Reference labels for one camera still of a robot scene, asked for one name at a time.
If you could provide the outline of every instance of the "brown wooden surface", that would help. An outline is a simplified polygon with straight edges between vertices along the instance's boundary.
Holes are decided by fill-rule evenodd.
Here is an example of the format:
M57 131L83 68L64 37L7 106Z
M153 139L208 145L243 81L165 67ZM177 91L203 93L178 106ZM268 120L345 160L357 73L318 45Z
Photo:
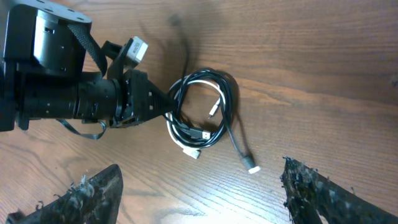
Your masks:
M163 91L182 69L180 41L167 22L178 14L193 43L192 69L225 70L238 81L246 136L262 170L248 175L227 136L191 159L161 117L110 129L99 141L56 121L32 121L28 131L0 133L0 222L18 208L33 212L38 200L51 202L83 174L119 164L119 223L288 223L282 156L306 161L398 215L396 0L59 3L92 18L100 45L145 39L150 47L139 69ZM96 70L90 60L85 68ZM184 111L200 123L216 99L192 88Z

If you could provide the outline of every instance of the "white cable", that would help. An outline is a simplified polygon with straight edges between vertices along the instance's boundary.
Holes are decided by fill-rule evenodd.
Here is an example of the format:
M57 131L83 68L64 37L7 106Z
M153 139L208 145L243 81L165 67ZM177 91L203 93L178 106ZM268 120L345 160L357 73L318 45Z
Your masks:
M181 79L177 80L177 81L170 87L170 89L172 89L172 88L173 88L176 84L178 84L180 81L181 81ZM224 93L220 90L220 86L218 86L218 85L216 86L216 85L214 85L212 82L209 82L209 81L206 81L206 80L192 80L192 81L188 82L187 85L191 85L191 84L193 84L193 83L203 83L203 84L207 84L207 85L209 85L209 86L215 88L215 89L218 91L218 93L220 94L220 96L222 97L224 106L226 105L225 96L224 96ZM179 94L180 94L180 90L178 90L178 91L176 92L176 94L175 94L175 96L174 96L174 99L176 99L176 98L178 97ZM219 104L220 104L220 99L218 99L218 101L216 102L217 107L218 107ZM173 117L171 116L170 113L166 113L165 115L166 115L166 117L168 117L168 119L170 119L171 121L173 121ZM170 129L170 123L169 123L169 121L166 121L166 124L167 124L167 130L169 130L170 137L171 137L172 140L173 140L178 146L180 146L182 149L185 149L185 150L188 149L188 150L191 150L191 151L192 151L192 150L195 150L195 151L196 151L196 150L201 149L201 148L189 147L189 146L184 145L182 142L180 142L179 140L177 140L177 139L175 138L175 136L174 136L174 134L176 134L176 135L178 135L179 137L181 137L181 136L179 135L179 133L177 132L176 127L174 126L174 124L172 124L173 131Z

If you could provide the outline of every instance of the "wooden table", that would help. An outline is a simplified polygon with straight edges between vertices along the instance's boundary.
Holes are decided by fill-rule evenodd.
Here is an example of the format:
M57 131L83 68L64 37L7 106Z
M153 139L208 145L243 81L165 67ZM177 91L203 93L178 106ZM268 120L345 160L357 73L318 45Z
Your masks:
M163 91L179 78L177 14L193 49L191 71L212 67L240 86L246 139L262 170L249 175L225 136L194 160L162 117L110 129L99 141L56 121L0 133L0 222L34 211L83 174L119 164L119 223L289 223L279 176L283 156L398 215L398 3L396 0L59 0L93 20L100 45L138 35L138 69ZM96 70L87 57L85 70ZM183 107L206 121L217 95L192 88ZM212 123L217 123L220 115ZM72 122L79 130L95 125ZM234 130L241 142L238 123Z

